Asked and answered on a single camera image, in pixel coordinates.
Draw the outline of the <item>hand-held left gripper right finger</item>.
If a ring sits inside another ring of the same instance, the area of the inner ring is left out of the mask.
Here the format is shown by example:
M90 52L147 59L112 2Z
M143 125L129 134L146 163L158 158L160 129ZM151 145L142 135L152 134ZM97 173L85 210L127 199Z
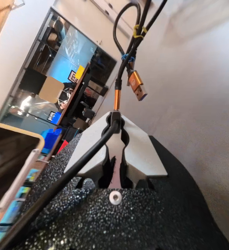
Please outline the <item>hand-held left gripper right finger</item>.
M148 179L166 177L164 168L148 134L122 115L124 130L128 133L129 142L125 147L126 176L129 179Z

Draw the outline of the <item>red plastic bin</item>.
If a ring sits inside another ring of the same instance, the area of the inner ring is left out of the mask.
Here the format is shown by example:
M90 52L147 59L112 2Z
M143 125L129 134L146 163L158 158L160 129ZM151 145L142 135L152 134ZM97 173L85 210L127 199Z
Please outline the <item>red plastic bin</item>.
M60 148L58 149L57 154L58 154L63 148L65 148L68 144L69 144L69 143L68 143L66 140L64 140L63 143L62 143L62 145L61 145Z

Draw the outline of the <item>braided usb-c cable blue tie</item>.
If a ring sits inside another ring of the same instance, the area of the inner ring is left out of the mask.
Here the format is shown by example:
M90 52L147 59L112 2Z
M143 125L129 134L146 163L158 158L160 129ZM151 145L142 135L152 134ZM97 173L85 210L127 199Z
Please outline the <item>braided usb-c cable blue tie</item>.
M135 7L137 10L137 17L136 17L135 25L139 24L139 22L141 20L141 6L138 2L129 2L128 4L126 4L122 8L122 10L119 12L119 14L117 15L117 17L115 19L114 26L113 26L113 40L114 40L121 56L124 54L129 54L129 57L136 58L137 48L143 39L141 39L141 38L135 39L132 36L131 41L129 43L129 46L127 48L127 51L125 53L124 50L122 49L122 46L118 42L118 39L116 36L117 25L118 25L118 22L122 16L122 14L131 7ZM122 60L122 64L119 68L118 75L117 75L117 78L115 80L115 97L114 97L114 110L115 111L119 111L119 108L120 108L120 97L121 97L121 89L122 89L122 74L123 74L125 68L126 68L127 74L128 74L129 86L131 86L138 101L142 101L145 98L145 96L147 95L142 79L140 78L138 72L136 70L134 70L135 61L129 63L128 59L129 58L127 58L126 60Z

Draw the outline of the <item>black boxy device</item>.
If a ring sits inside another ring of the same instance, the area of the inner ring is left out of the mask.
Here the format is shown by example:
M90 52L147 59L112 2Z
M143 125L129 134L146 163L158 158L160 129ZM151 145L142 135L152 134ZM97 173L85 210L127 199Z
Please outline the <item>black boxy device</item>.
M91 120L93 117L95 117L96 113L90 108L84 108L82 115Z

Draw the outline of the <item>wide blue plastic bin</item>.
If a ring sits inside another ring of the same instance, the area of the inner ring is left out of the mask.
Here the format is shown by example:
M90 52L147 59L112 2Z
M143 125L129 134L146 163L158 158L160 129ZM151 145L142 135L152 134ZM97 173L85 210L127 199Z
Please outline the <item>wide blue plastic bin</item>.
M57 128L55 131L53 129L49 129L46 136L45 148L52 149L61 132L62 132L61 128Z

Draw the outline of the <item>small blue plastic bin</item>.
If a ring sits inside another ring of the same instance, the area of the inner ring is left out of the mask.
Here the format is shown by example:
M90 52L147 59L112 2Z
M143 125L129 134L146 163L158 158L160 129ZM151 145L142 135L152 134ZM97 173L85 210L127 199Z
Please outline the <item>small blue plastic bin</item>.
M59 120L61 117L61 113L60 112L56 112L51 120L51 123L53 124L58 124Z

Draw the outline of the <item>brown desk with black legs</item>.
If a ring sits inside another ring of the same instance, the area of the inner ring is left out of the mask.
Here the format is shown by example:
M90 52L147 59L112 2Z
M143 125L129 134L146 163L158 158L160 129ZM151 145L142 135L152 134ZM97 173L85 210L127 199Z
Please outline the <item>brown desk with black legs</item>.
M84 91L86 87L88 86L88 83L91 79L91 70L90 70L91 63L88 62L87 66L84 69L84 72L77 83L77 86L75 87L73 94L71 95L66 107L64 108L61 117L54 127L53 131L56 131L57 128L62 128L63 121L67 118L70 119L82 97L84 94Z

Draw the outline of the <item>black tripod light stand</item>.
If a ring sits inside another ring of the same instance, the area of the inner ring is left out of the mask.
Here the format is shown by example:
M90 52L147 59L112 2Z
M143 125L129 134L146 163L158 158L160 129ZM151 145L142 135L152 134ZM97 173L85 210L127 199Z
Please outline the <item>black tripod light stand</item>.
M51 123L50 121L45 120L45 119L43 119L43 118L41 118L41 117L35 116L35 115L33 115L33 114L29 113L29 112L23 111L23 113L28 114L28 115L30 115L30 116L32 116L32 117L34 117L34 118L39 119L39 120L42 120L42 121L44 121L44 122L46 122L46 123L50 123L50 124L52 124L52 125L54 125L54 126L56 126L56 127L62 127L62 126L57 125L57 124L55 124L55 123Z

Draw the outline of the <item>printed tag sign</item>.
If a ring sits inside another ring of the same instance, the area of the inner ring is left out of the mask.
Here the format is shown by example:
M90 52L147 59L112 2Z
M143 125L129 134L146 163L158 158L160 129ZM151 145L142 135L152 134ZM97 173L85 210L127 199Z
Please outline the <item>printed tag sign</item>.
M68 76L68 80L71 81L72 83L78 83L78 79L75 77L75 75L76 75L76 72L71 70L71 72Z

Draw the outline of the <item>yellow plastic bin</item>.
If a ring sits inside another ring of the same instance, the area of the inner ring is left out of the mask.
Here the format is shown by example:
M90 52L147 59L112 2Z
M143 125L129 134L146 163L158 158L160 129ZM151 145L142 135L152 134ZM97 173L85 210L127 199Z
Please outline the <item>yellow plastic bin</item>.
M78 70L75 73L75 78L79 80L82 77L84 70L85 70L85 68L80 65Z

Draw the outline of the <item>white overhead phone stand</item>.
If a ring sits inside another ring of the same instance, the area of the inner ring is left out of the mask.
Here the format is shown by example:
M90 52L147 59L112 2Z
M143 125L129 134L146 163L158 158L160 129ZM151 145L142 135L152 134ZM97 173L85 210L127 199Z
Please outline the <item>white overhead phone stand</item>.
M20 187L24 184L32 166L38 159L39 154L41 153L41 149L34 149L29 154L28 158L26 159L22 169L18 173L17 177L14 179L13 183L4 194L0 201L0 213L4 212L8 209L10 203L16 197L17 192L19 191Z

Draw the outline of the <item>tan framed dark panel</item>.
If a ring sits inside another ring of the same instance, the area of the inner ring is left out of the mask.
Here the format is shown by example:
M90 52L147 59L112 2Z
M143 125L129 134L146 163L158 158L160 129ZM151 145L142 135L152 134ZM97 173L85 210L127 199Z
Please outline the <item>tan framed dark panel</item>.
M41 135L0 123L0 201L31 151L36 148L42 151L43 147L44 138ZM7 210L0 213L0 222Z

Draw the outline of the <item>blue twist tie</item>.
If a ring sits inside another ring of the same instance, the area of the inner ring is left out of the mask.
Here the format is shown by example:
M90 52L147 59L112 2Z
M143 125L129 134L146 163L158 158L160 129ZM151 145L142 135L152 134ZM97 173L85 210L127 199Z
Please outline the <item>blue twist tie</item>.
M122 60L126 60L127 58L129 58L129 59L128 59L128 62L129 62L129 63L135 61L135 58L134 58L134 57L129 57L129 54L124 54L124 55L122 55L122 57L121 57Z

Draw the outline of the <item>yellow twist tie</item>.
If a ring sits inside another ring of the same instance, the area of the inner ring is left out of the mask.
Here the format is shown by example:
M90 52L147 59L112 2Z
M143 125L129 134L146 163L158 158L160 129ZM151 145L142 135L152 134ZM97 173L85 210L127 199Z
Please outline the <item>yellow twist tie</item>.
M144 39L143 35L137 35L138 29L139 29L139 24L135 25L134 28L133 28L133 38L135 38L135 39L137 39L137 38ZM144 35L147 33L147 29L144 26L142 27L142 31L143 31Z

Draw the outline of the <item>black wall screen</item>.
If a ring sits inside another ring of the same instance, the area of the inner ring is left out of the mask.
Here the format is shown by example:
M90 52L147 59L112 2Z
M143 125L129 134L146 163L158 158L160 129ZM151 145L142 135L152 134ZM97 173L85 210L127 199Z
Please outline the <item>black wall screen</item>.
M47 76L32 68L27 68L19 84L19 89L38 95L46 79Z

